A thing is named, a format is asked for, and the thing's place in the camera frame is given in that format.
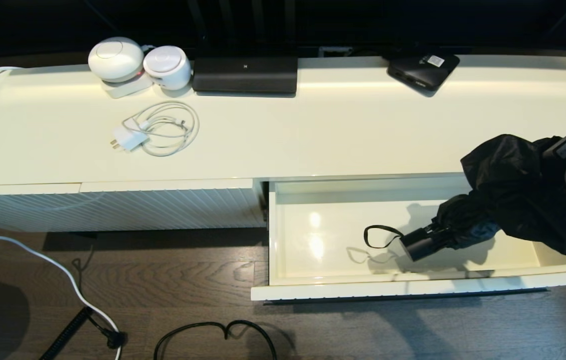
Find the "black folding umbrella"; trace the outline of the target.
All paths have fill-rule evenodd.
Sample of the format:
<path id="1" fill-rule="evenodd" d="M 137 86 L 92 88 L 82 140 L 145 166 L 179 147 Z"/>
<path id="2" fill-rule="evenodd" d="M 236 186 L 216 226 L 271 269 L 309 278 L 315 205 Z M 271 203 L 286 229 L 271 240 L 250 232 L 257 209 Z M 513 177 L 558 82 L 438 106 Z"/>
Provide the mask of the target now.
<path id="1" fill-rule="evenodd" d="M 375 224 L 363 230 L 387 231 L 417 262 L 443 249 L 466 249 L 492 239 L 499 231 L 514 239 L 545 244 L 566 256 L 566 159 L 550 152 L 561 137 L 535 141 L 501 134 L 461 159 L 471 190 L 439 205 L 428 226 L 404 234 Z"/>

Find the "white fluted drawer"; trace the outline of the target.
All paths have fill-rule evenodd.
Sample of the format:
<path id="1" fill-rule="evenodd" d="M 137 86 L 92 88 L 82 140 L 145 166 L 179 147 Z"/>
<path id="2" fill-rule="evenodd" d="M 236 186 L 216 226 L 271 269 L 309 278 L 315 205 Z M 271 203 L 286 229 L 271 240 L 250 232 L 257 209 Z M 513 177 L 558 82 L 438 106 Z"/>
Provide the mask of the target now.
<path id="1" fill-rule="evenodd" d="M 382 224 L 409 233 L 441 203 L 465 194 L 463 174 L 276 182 L 269 189 L 269 281 L 254 301 L 414 296 L 566 286 L 566 255 L 498 232 L 465 249 L 413 262 Z"/>

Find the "white tv cabinet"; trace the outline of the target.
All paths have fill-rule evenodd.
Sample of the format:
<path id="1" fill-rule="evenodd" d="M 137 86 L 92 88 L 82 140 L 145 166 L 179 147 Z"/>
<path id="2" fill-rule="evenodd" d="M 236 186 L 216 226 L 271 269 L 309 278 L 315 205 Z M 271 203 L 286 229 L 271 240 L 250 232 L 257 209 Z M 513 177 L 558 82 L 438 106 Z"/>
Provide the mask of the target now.
<path id="1" fill-rule="evenodd" d="M 0 228 L 97 231 L 82 183 L 451 174 L 497 135 L 566 135 L 566 57 L 461 55 L 430 97 L 386 68 L 302 59 L 296 95 L 283 97 L 152 88 L 113 99 L 85 64 L 2 73 Z M 167 157 L 111 147 L 116 126 L 164 101 L 198 114 L 189 146 Z"/>

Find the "black set-top box with label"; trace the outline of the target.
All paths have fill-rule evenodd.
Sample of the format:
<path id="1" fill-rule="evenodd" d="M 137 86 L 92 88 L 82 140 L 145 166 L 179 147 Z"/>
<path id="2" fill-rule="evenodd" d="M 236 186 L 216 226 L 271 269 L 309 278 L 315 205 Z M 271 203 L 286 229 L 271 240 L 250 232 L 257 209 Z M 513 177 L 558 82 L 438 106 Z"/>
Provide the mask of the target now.
<path id="1" fill-rule="evenodd" d="M 410 87 L 436 92 L 459 64 L 453 54 L 425 53 L 391 59 L 386 72 Z"/>

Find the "black flat rectangular box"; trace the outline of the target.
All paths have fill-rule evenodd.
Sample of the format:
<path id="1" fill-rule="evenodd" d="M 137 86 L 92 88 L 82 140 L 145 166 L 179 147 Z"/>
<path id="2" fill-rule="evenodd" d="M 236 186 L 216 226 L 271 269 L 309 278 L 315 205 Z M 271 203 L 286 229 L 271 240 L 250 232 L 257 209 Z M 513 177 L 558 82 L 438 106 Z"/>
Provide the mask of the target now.
<path id="1" fill-rule="evenodd" d="M 293 95 L 298 57 L 199 57 L 192 87 L 197 92 Z"/>

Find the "white fluted cabinet front panel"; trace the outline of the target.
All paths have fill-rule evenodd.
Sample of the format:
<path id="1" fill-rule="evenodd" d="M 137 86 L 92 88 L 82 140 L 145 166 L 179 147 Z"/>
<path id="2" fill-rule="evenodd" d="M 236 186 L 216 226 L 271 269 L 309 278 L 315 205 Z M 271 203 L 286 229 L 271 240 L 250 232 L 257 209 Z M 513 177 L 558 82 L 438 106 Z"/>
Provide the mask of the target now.
<path id="1" fill-rule="evenodd" d="M 265 227 L 264 198 L 251 178 L 85 182 L 97 231 Z"/>

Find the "small white round device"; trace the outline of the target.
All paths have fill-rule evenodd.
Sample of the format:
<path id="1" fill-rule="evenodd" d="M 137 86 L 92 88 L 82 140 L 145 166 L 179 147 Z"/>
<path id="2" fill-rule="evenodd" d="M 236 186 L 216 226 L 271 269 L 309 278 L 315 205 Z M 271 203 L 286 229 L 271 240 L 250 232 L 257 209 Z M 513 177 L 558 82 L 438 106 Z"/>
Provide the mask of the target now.
<path id="1" fill-rule="evenodd" d="M 150 50 L 143 60 L 143 68 L 153 82 L 165 91 L 185 88 L 193 75 L 185 51 L 172 45 Z"/>

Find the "white charger plug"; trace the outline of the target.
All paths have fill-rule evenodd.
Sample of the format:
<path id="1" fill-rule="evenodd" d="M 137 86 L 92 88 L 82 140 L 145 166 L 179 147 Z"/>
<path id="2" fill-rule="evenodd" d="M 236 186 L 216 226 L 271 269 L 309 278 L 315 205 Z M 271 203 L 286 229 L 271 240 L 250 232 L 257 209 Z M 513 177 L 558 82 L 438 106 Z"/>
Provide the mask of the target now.
<path id="1" fill-rule="evenodd" d="M 120 125 L 113 130 L 113 140 L 110 145 L 114 150 L 122 149 L 131 152 L 148 139 L 148 135 L 138 127 Z"/>

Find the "white flat base box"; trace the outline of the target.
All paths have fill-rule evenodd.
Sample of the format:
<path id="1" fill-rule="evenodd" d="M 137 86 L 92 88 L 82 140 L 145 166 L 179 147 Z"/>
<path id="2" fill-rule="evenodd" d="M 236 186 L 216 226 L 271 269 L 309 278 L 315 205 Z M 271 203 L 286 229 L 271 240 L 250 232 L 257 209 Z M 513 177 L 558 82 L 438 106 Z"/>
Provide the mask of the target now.
<path id="1" fill-rule="evenodd" d="M 121 82 L 111 82 L 108 80 L 101 80 L 101 82 L 102 89 L 114 100 L 144 91 L 153 85 L 152 78 L 144 72 Z"/>

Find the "large white round device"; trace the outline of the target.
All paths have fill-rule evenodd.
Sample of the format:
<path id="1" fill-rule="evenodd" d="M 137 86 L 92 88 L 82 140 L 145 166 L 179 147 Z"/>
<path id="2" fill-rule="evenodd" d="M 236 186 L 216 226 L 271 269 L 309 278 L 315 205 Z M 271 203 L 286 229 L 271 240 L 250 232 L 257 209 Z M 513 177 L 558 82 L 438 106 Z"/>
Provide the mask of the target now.
<path id="1" fill-rule="evenodd" d="M 145 53 L 136 41 L 125 37 L 104 39 L 88 55 L 90 71 L 105 82 L 118 84 L 141 73 Z"/>

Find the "wall outlet plate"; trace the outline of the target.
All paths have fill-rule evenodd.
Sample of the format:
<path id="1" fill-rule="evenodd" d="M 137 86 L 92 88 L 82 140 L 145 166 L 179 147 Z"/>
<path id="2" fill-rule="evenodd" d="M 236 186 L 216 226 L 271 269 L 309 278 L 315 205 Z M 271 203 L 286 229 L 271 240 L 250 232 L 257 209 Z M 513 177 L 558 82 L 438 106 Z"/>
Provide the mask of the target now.
<path id="1" fill-rule="evenodd" d="M 317 57 L 320 59 L 349 57 L 352 52 L 352 47 L 324 46 L 318 48 Z"/>

